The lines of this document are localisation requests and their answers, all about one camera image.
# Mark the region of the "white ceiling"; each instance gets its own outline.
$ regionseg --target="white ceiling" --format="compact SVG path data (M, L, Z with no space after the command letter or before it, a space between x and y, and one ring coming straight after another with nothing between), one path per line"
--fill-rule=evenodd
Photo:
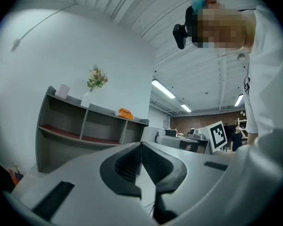
M212 114L234 111L242 94L249 55L238 61L239 53L221 56L196 48L187 40L180 50L172 35L175 24L183 24L190 0L51 0L75 1L100 11L113 22L131 28L156 50L154 78L169 89L170 99L155 87L150 105L171 115ZM259 0L218 0L232 9L252 9ZM192 113L180 106L186 104Z

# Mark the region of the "white shirt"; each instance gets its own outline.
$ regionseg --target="white shirt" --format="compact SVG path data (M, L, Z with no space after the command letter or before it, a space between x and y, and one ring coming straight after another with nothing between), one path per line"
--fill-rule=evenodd
M256 34L243 90L246 131L259 136L283 128L283 30L265 6L255 11Z

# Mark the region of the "white wall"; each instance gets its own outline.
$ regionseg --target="white wall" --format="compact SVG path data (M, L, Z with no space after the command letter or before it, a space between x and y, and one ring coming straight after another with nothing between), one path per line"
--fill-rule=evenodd
M48 86L64 83L70 96L82 98L94 64L108 83L93 91L92 103L147 118L155 50L103 14L68 8L34 28L11 52L16 38L65 6L22 6L0 28L0 163L5 168L16 163L28 170L35 164L35 130Z
M148 119L150 120L149 126L151 127L157 127L161 129L164 127L169 128L170 117L167 114L153 108L152 106L149 106Z

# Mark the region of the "flower vase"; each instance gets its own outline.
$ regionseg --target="flower vase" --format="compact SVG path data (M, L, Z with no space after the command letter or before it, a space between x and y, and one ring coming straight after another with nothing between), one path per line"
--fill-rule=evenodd
M91 101L91 91L88 91L84 94L82 98L81 106L89 108L90 101Z

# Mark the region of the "person in background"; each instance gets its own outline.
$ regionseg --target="person in background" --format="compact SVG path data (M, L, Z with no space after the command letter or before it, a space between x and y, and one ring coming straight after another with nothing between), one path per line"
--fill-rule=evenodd
M243 82L247 144L283 128L283 31L273 12L264 3L244 14L216 0L192 0L185 25L198 48L250 53Z
M235 152L242 146L242 139L245 139L245 134L239 125L236 125L235 132L232 134L231 152Z

